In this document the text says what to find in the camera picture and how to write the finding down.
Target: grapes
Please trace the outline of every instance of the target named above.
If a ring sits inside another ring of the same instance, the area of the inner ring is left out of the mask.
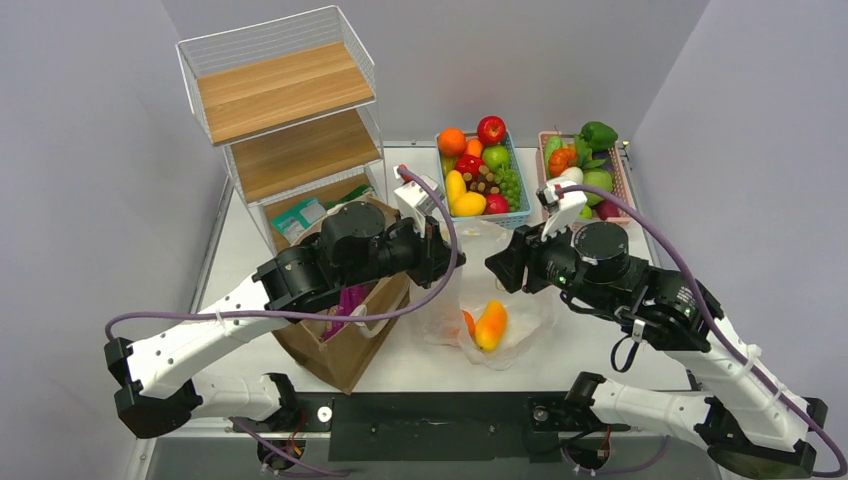
[[[510,212],[521,209],[521,181],[518,172],[508,167],[501,167],[495,173],[495,183],[501,190],[509,205]]]

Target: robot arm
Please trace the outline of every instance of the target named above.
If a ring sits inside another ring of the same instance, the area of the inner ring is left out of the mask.
[[[683,364],[706,390],[696,396],[672,395],[584,372],[566,397],[571,410],[594,423],[626,424],[689,441],[749,478],[809,477],[815,450],[804,441],[807,424],[751,372],[757,366],[776,381],[758,358],[761,350],[739,338],[703,285],[699,287],[710,308],[704,313],[679,272],[630,256],[621,227],[597,222],[572,233],[567,226],[585,196],[554,194],[569,183],[555,179],[540,189],[538,196],[551,213],[548,222],[516,229],[510,245],[486,259],[486,266],[509,292],[561,289],[571,310],[617,323],[636,344],[647,342]],[[718,341],[704,314],[718,319],[724,336],[747,352],[746,363]],[[785,388],[780,392],[823,423],[827,407],[820,400],[805,400]]]
[[[121,420],[139,438],[163,435],[203,416],[236,415],[287,426],[297,405],[285,375],[213,378],[201,370],[254,338],[299,321],[251,316],[251,311],[319,312],[338,304],[346,287],[401,272],[425,288],[441,278],[451,249],[429,216],[435,204],[424,201],[416,184],[407,183],[396,194],[402,211],[414,215],[386,228],[375,206],[347,204],[324,221],[320,233],[280,252],[202,312],[242,310],[243,317],[219,315],[216,321],[182,323],[144,340],[110,341],[105,353],[122,387],[115,394]],[[464,263],[460,254],[457,266]]]

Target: clear plastic bag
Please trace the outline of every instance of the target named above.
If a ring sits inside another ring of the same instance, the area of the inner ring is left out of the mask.
[[[457,269],[442,293],[411,314],[411,320],[415,322],[419,338],[425,342],[459,347],[471,363],[505,370],[537,338],[551,329],[558,297],[553,288],[535,295],[507,293],[486,268],[484,260],[506,248],[512,238],[512,230],[482,220],[455,225],[466,263]],[[443,236],[448,238],[447,232],[443,232]],[[426,294],[427,290],[414,284],[410,286],[411,303]],[[483,352],[468,333],[462,310],[470,313],[476,321],[493,299],[504,305],[509,320],[498,347],[492,352]]]

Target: yellow mango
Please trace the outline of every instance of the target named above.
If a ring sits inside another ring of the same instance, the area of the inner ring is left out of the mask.
[[[501,302],[490,301],[474,327],[474,343],[484,352],[491,352],[498,348],[506,332],[508,318],[509,315]]]
[[[451,207],[451,215],[454,217],[473,217],[482,214],[486,209],[486,197],[477,192],[465,192]]]
[[[465,180],[462,179],[462,174],[456,170],[451,170],[445,175],[445,195],[448,197],[448,207],[451,215],[453,213],[453,204],[456,200],[465,193]]]

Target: gray wall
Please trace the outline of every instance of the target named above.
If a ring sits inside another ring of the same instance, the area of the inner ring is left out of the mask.
[[[713,0],[633,139],[646,210],[843,447],[846,20],[841,0]]]
[[[191,38],[327,0],[162,0]],[[339,2],[377,66],[389,140],[500,115],[524,146],[603,120],[630,138],[707,0]]]
[[[223,186],[177,40],[159,2],[0,6],[0,478],[124,475],[103,324],[188,308]]]

